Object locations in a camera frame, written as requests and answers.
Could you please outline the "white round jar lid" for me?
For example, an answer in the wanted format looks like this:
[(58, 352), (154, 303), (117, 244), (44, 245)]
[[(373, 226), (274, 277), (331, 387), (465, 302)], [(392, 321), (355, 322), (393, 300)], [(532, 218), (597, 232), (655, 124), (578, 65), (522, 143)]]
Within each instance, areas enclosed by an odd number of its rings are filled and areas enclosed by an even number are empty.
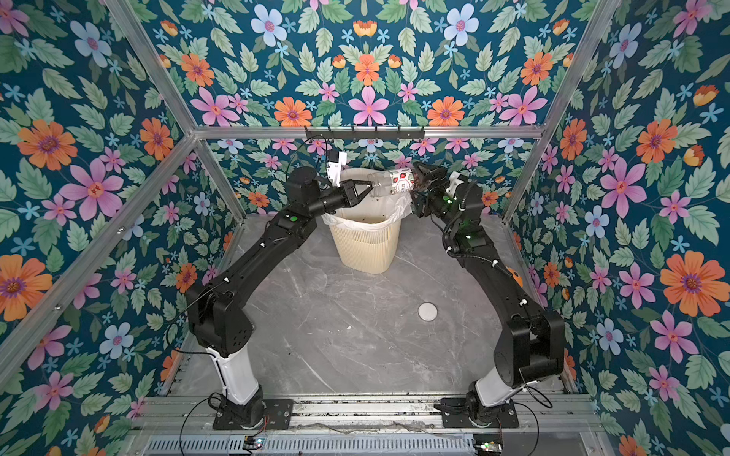
[(438, 317), (438, 309), (431, 302), (423, 302), (417, 308), (418, 317), (425, 322), (432, 322)]

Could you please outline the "jar with white lid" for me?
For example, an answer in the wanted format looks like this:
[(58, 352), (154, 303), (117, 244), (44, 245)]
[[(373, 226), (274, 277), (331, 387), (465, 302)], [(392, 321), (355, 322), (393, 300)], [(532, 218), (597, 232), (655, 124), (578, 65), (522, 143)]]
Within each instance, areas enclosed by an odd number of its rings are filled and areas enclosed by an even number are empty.
[(372, 195), (376, 198), (409, 193), (416, 185), (416, 177), (410, 168), (374, 172), (368, 175), (367, 180), (372, 184)]

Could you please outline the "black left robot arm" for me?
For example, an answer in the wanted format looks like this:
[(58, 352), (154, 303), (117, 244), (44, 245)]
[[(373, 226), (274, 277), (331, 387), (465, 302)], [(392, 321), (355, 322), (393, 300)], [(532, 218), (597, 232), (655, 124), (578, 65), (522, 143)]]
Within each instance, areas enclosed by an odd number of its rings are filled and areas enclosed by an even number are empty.
[(353, 208), (372, 192), (369, 180), (328, 184), (311, 167), (296, 169), (285, 184), (288, 204), (257, 242), (218, 277), (186, 292), (190, 332), (213, 361), (222, 393), (212, 401), (215, 429), (254, 429), (265, 421), (262, 386), (253, 374), (248, 342), (254, 323), (244, 306), (260, 283), (296, 252), (317, 228), (317, 217)]

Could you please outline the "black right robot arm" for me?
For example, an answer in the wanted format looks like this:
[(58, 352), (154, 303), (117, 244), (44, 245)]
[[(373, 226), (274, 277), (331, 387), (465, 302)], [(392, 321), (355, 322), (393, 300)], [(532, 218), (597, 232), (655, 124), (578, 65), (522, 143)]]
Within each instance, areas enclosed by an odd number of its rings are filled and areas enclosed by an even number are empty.
[(492, 369), (471, 383), (463, 405), (437, 409), (488, 427), (513, 412), (517, 393), (563, 371), (565, 321), (532, 298), (501, 260), (481, 224), (482, 192), (473, 180), (427, 163), (413, 171), (414, 214), (440, 221), (446, 254), (479, 284), (501, 324)]

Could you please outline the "white plastic bin liner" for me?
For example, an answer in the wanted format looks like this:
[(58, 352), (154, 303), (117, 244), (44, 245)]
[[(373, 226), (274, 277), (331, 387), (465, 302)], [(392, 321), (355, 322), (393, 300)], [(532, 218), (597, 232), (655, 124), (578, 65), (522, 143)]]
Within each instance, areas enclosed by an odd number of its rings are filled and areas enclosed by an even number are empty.
[[(350, 168), (341, 173), (340, 182), (343, 184), (345, 180), (367, 180), (369, 174), (378, 172), (373, 169), (366, 168)], [(338, 209), (334, 215), (346, 219), (353, 220), (355, 217), (382, 217), (384, 219), (402, 220), (412, 213), (411, 192), (399, 195), (393, 195), (385, 198), (376, 198), (376, 208), (342, 208)]]

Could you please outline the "cream ribbed trash bin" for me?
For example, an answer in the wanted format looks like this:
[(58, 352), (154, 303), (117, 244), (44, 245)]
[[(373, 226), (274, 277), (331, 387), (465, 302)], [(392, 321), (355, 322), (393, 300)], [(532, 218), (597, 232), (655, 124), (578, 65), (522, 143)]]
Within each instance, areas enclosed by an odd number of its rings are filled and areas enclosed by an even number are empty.
[(397, 252), (399, 218), (323, 216), (341, 262), (354, 270), (378, 275), (386, 272)]

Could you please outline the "orange plush toy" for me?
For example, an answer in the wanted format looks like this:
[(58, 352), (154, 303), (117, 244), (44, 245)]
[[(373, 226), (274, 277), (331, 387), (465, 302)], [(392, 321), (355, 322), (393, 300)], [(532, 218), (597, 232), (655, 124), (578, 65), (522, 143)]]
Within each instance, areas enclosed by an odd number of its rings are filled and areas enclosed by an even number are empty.
[(511, 274), (511, 276), (513, 277), (514, 281), (520, 287), (523, 287), (524, 286), (524, 279), (521, 277), (521, 275), (519, 275), (519, 273), (515, 269), (513, 269), (511, 267), (508, 267), (508, 271)]

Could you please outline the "black wall hook rail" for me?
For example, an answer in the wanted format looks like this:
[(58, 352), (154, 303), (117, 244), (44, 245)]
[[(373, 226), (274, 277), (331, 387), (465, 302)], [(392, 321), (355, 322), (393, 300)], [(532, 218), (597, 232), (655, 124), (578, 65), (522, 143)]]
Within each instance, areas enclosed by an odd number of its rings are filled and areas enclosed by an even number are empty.
[(304, 131), (307, 139), (399, 141), (426, 138), (425, 129), (419, 127), (306, 127)]

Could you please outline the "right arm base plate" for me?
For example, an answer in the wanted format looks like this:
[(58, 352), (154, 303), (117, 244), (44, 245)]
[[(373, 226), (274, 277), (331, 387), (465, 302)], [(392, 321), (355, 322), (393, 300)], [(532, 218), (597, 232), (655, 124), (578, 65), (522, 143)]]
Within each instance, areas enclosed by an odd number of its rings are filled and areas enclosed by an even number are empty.
[(517, 429), (519, 420), (514, 404), (507, 402), (484, 407), (471, 397), (441, 398), (433, 404), (445, 429)]

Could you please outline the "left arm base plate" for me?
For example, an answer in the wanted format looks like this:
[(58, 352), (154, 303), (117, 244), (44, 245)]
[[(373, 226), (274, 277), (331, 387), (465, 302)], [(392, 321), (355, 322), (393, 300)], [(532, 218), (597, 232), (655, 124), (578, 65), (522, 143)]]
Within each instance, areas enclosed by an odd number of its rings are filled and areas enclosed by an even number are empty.
[(215, 396), (208, 400), (208, 406), (215, 412), (215, 431), (282, 431), (289, 429), (294, 401), (254, 398), (246, 405), (238, 405)]

